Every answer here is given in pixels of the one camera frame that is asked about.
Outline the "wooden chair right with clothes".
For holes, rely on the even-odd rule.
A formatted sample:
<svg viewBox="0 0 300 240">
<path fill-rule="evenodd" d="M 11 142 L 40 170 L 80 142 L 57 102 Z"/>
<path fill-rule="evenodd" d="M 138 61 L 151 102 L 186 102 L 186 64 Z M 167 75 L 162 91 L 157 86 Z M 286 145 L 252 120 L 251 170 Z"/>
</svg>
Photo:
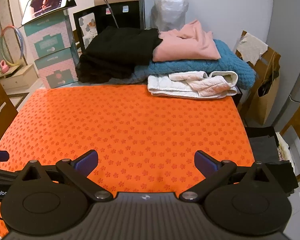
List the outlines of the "wooden chair right with clothes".
<svg viewBox="0 0 300 240">
<path fill-rule="evenodd" d="M 272 126 L 245 128 L 254 159 L 266 164 L 288 195 L 294 192 L 300 182 L 300 174 L 295 175 L 289 145 L 283 138 L 289 128 L 296 132 L 300 140 L 300 106 L 280 132 L 276 132 Z"/>
</svg>

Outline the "black folded clothes pile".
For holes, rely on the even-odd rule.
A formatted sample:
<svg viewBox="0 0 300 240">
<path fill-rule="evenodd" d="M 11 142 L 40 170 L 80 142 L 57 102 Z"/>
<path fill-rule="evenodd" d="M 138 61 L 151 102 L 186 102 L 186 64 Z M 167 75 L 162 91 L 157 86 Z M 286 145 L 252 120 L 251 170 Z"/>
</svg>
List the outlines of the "black folded clothes pile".
<svg viewBox="0 0 300 240">
<path fill-rule="evenodd" d="M 89 43 L 79 57 L 76 74 L 82 83 L 106 83 L 127 79 L 135 67 L 148 66 L 161 44 L 158 29 L 107 27 Z"/>
</svg>

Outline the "orange flower-pattern table mat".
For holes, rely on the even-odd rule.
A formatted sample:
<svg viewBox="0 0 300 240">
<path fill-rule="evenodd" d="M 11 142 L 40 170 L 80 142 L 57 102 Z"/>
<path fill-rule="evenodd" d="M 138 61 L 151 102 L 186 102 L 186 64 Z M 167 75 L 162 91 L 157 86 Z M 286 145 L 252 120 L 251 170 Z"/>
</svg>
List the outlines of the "orange flower-pattern table mat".
<svg viewBox="0 0 300 240">
<path fill-rule="evenodd" d="M 38 89 L 0 141 L 10 154 L 0 169 L 21 170 L 98 153 L 90 180 L 109 190 L 175 192 L 203 179 L 202 150 L 250 166 L 253 153 L 231 97 L 190 100 L 152 96 L 144 85 Z"/>
</svg>

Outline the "low white cabinet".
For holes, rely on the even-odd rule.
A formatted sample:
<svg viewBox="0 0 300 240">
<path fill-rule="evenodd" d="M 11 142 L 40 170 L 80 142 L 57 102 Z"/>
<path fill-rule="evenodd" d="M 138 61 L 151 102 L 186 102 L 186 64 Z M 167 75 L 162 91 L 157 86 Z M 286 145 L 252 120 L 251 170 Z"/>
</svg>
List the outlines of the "low white cabinet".
<svg viewBox="0 0 300 240">
<path fill-rule="evenodd" d="M 0 78 L 4 90 L 30 88 L 38 80 L 34 65 L 19 67 L 12 74 Z"/>
</svg>

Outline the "white quilted jacket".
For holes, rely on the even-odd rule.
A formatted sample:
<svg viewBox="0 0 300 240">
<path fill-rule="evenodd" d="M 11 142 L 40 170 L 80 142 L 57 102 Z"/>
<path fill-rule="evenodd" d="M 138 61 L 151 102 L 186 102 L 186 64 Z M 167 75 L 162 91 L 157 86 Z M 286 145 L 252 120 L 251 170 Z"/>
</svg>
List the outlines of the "white quilted jacket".
<svg viewBox="0 0 300 240">
<path fill-rule="evenodd" d="M 210 100 L 234 96 L 237 73 L 233 71 L 204 71 L 172 73 L 167 75 L 150 75 L 147 89 L 154 96 L 171 96 L 176 98 Z"/>
</svg>

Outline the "pink kettlebell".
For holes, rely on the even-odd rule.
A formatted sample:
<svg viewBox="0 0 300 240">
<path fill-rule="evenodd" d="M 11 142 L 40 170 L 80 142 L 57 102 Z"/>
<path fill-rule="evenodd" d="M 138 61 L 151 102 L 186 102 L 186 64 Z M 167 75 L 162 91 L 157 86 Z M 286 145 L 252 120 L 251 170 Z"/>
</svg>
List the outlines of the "pink kettlebell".
<svg viewBox="0 0 300 240">
<path fill-rule="evenodd" d="M 1 69 L 1 73 L 5 74 L 6 72 L 9 71 L 9 65 L 7 64 L 7 62 L 5 60 L 1 60 L 0 61 L 0 69 Z"/>
</svg>

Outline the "lower teal pink carton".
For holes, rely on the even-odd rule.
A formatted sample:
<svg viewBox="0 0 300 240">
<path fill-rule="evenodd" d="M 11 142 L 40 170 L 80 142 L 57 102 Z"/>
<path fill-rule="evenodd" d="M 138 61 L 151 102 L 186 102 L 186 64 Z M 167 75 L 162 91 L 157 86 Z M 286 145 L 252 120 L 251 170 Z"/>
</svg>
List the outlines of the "lower teal pink carton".
<svg viewBox="0 0 300 240">
<path fill-rule="evenodd" d="M 76 48 L 66 48 L 34 61 L 46 89 L 78 81 L 75 67 L 79 63 Z"/>
</svg>

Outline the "teal pink carton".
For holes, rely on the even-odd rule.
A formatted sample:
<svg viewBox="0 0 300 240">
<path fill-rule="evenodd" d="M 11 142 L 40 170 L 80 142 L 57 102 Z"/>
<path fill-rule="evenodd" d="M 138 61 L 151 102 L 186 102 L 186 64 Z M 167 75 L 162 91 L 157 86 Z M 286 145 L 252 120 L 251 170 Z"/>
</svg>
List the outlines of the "teal pink carton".
<svg viewBox="0 0 300 240">
<path fill-rule="evenodd" d="M 46 89 L 78 81 L 75 67 L 79 63 L 76 48 L 66 48 L 34 61 Z"/>
<path fill-rule="evenodd" d="M 67 10 L 38 18 L 24 25 L 24 31 L 35 60 L 69 48 L 74 41 Z"/>
</svg>

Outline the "teal knitted sweater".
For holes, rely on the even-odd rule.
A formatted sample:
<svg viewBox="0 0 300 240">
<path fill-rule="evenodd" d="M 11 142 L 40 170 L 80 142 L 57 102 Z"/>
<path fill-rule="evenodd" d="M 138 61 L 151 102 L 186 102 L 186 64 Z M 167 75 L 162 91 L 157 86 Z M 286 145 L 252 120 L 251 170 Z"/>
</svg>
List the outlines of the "teal knitted sweater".
<svg viewBox="0 0 300 240">
<path fill-rule="evenodd" d="M 218 60 L 177 60 L 164 62 L 150 62 L 147 66 L 135 67 L 134 73 L 127 79 L 110 79 L 113 85 L 130 85 L 141 83 L 150 75 L 167 75 L 179 72 L 205 71 L 210 74 L 214 71 L 233 71 L 238 75 L 237 87 L 249 90 L 253 87 L 256 72 L 237 57 L 221 40 L 215 40 L 216 47 L 221 55 Z"/>
</svg>

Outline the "colourful hula hoop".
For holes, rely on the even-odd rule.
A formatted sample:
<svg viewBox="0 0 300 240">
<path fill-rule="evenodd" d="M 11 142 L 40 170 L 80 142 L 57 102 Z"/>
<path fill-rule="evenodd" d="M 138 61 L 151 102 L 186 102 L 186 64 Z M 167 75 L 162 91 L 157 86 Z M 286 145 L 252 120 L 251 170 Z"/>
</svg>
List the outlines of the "colourful hula hoop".
<svg viewBox="0 0 300 240">
<path fill-rule="evenodd" d="M 1 30 L 0 52 L 7 65 L 14 67 L 25 64 L 24 50 L 25 42 L 18 28 L 7 25 Z"/>
</svg>

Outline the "brown paper bag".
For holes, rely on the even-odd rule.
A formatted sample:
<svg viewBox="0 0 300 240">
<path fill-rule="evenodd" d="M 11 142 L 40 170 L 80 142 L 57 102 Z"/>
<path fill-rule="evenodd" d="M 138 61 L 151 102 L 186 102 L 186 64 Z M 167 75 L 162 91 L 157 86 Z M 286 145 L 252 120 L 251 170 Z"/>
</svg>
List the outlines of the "brown paper bag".
<svg viewBox="0 0 300 240">
<path fill-rule="evenodd" d="M 239 113 L 250 124 L 262 126 L 279 89 L 281 55 L 246 31 L 242 31 L 236 55 L 256 72 L 253 87 L 245 92 L 243 101 L 239 103 Z"/>
</svg>

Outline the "pink folded garment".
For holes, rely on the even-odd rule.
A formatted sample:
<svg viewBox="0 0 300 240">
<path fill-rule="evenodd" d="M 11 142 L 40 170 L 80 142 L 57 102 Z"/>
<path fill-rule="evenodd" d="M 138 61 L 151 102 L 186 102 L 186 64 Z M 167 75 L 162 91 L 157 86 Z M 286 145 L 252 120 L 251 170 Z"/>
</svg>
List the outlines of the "pink folded garment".
<svg viewBox="0 0 300 240">
<path fill-rule="evenodd" d="M 205 32 L 198 20 L 180 30 L 161 31 L 161 44 L 153 51 L 154 62 L 176 60 L 218 60 L 221 58 L 211 31 Z"/>
</svg>

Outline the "silver refrigerator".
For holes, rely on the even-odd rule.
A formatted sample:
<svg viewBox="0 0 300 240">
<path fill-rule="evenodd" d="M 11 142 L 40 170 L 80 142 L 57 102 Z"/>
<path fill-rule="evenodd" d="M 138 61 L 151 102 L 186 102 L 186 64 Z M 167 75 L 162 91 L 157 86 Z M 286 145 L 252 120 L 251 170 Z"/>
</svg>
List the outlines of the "silver refrigerator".
<svg viewBox="0 0 300 240">
<path fill-rule="evenodd" d="M 275 131 L 281 131 L 286 123 L 291 119 L 293 114 L 300 106 L 300 73 L 296 80 L 296 83 L 288 96 L 284 106 L 282 107 L 279 115 L 276 117 L 273 126 Z"/>
</svg>

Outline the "upper teal pink carton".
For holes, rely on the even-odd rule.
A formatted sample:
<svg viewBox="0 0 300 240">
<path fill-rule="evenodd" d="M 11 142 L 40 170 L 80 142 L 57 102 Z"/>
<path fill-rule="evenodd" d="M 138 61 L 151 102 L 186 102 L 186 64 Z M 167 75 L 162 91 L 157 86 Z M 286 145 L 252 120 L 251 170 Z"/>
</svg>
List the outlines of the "upper teal pink carton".
<svg viewBox="0 0 300 240">
<path fill-rule="evenodd" d="M 24 31 L 35 60 L 69 48 L 74 41 L 67 10 L 38 18 L 24 25 Z"/>
</svg>

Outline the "clear plastic bag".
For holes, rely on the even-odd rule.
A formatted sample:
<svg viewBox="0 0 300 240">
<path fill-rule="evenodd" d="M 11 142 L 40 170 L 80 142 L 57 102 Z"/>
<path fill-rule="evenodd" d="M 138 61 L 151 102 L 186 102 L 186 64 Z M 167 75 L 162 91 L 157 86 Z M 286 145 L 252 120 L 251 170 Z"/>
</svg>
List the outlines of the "clear plastic bag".
<svg viewBox="0 0 300 240">
<path fill-rule="evenodd" d="M 159 31 L 180 30 L 185 24 L 188 9 L 188 0 L 154 0 L 150 26 Z"/>
</svg>

